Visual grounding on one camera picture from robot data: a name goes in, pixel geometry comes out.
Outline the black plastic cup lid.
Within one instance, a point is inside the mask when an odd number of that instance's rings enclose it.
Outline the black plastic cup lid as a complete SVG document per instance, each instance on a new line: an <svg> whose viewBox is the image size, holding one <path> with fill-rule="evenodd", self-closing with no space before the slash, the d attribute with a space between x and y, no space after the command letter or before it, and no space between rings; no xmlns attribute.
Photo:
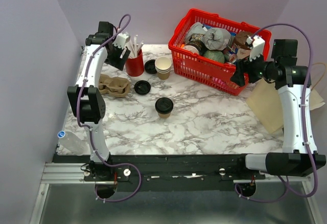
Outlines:
<svg viewBox="0 0 327 224"><path fill-rule="evenodd" d="M167 97L161 97L155 102L155 109L158 112L169 113L173 110L173 101Z"/></svg>

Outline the brown paper coffee cup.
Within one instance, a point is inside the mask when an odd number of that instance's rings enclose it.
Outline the brown paper coffee cup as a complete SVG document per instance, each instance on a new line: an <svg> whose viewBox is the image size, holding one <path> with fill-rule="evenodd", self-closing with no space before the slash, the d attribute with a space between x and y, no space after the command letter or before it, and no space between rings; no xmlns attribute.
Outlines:
<svg viewBox="0 0 327 224"><path fill-rule="evenodd" d="M169 112L169 113L162 113L162 112L159 112L158 111L157 114L158 114L158 116L160 118L166 119L166 118L168 118L171 115L171 112Z"/></svg>

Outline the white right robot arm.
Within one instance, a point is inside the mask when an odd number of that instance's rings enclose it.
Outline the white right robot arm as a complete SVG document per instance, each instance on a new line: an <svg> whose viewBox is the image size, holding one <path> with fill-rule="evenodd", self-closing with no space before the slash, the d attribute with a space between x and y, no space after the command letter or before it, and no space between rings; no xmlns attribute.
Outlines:
<svg viewBox="0 0 327 224"><path fill-rule="evenodd" d="M236 164L236 175L246 179L257 170L271 175L304 177L325 166L326 157L318 154L312 135L308 67L296 64L297 40L275 40L272 61L264 60L265 41L261 37L249 36L245 44L251 49L249 57L237 61L230 80L244 86L244 74L247 74L250 83L260 79L274 81L283 111L284 143L281 153L247 154L245 161Z"/></svg>

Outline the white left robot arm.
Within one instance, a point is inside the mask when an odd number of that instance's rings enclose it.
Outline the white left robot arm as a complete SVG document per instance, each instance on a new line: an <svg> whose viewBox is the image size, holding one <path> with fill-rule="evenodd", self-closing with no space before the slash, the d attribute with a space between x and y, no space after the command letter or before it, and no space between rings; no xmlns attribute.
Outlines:
<svg viewBox="0 0 327 224"><path fill-rule="evenodd" d="M85 63L76 84L68 87L67 96L79 127L84 128L90 147L90 172L101 180L113 176L115 165L111 161L103 130L106 104L99 90L103 64L123 70L129 53L124 51L129 35L126 25L117 28L107 21L99 22L95 34L85 40Z"/></svg>

